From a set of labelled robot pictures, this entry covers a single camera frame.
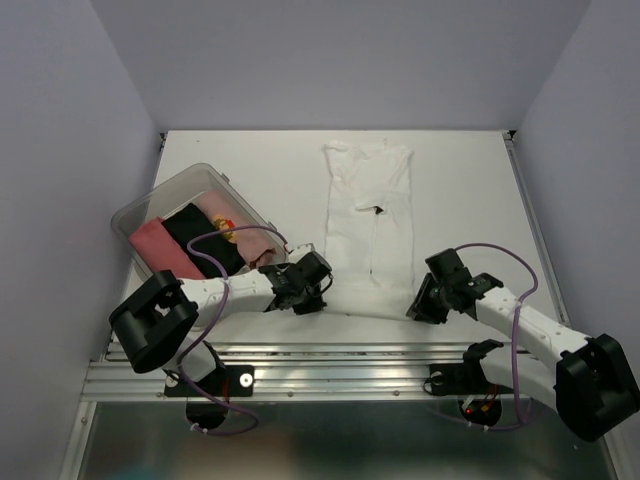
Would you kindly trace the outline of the white printed t-shirt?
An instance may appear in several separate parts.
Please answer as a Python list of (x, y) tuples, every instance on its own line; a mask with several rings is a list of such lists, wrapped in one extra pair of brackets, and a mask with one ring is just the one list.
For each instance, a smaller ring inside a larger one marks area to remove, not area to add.
[(334, 313), (405, 320), (414, 299), (412, 151), (386, 142), (323, 148), (330, 186), (324, 257)]

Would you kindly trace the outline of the clear plastic storage bin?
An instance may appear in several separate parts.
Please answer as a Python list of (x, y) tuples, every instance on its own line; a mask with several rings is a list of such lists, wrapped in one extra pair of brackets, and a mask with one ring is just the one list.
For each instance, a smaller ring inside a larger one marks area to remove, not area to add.
[[(130, 244), (128, 237), (134, 233), (144, 223), (156, 217), (162, 221), (183, 209), (187, 204), (196, 205), (196, 200), (202, 194), (209, 191), (218, 191), (226, 197), (227, 201), (233, 202), (240, 207), (256, 225), (239, 227), (239, 230), (262, 229), (265, 230), (276, 243), (276, 258), (268, 265), (282, 264), (288, 260), (286, 242), (275, 232), (275, 228), (268, 224), (256, 210), (230, 185), (221, 174), (208, 164), (200, 163), (193, 165), (182, 172), (167, 179), (156, 186), (149, 193), (126, 205), (116, 212), (111, 221), (111, 227), (117, 237), (124, 243), (132, 254), (133, 270), (138, 274), (141, 281), (146, 281), (153, 273)], [(198, 252), (194, 244), (210, 236), (228, 234), (236, 231), (236, 228), (216, 230), (212, 233), (204, 234), (191, 240), (187, 249), (190, 253), (209, 260), (206, 254)], [(247, 273), (251, 270), (247, 264), (237, 274)]]

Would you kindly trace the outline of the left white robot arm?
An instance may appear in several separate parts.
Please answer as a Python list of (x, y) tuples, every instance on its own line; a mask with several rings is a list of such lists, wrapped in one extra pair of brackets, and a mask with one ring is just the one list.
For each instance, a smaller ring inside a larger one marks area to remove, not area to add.
[(179, 279), (166, 270), (116, 307), (109, 323), (136, 373), (168, 370), (210, 394), (222, 384), (222, 364), (206, 345), (218, 321), (240, 313), (319, 312), (326, 306), (322, 282), (332, 280), (329, 263), (315, 251), (228, 278)]

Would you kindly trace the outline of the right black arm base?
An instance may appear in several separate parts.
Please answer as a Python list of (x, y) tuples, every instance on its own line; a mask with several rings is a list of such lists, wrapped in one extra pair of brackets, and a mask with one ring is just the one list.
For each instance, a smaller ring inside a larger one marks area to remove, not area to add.
[(492, 339), (484, 340), (471, 344), (461, 362), (430, 364), (423, 390), (436, 397), (492, 393), (494, 384), (487, 380), (480, 361), (493, 350), (502, 353), (504, 344)]

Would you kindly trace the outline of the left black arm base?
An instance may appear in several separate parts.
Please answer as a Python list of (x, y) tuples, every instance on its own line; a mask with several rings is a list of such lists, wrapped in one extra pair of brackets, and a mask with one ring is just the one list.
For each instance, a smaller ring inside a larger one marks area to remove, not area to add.
[[(208, 343), (199, 345), (204, 348), (205, 360), (215, 362), (215, 369), (196, 384), (208, 394), (216, 397), (248, 398), (253, 395), (255, 368), (249, 364), (225, 364), (218, 353)], [(178, 373), (170, 373), (165, 379), (163, 394), (169, 398), (201, 397)]]

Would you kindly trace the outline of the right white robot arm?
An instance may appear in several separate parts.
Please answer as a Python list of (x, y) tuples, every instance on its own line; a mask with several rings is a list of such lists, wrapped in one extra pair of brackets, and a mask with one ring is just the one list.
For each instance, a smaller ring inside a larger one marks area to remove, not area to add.
[(580, 439), (593, 442), (639, 411), (639, 386), (620, 343), (573, 330), (526, 305), (538, 282), (521, 295), (498, 278), (472, 274), (456, 248), (425, 261), (425, 275), (407, 311), (441, 325), (452, 312), (505, 335), (471, 344), (458, 362), (429, 367), (426, 393), (454, 397), (470, 426), (498, 429), (501, 395), (514, 399), (517, 424), (528, 423), (530, 400), (555, 411)]

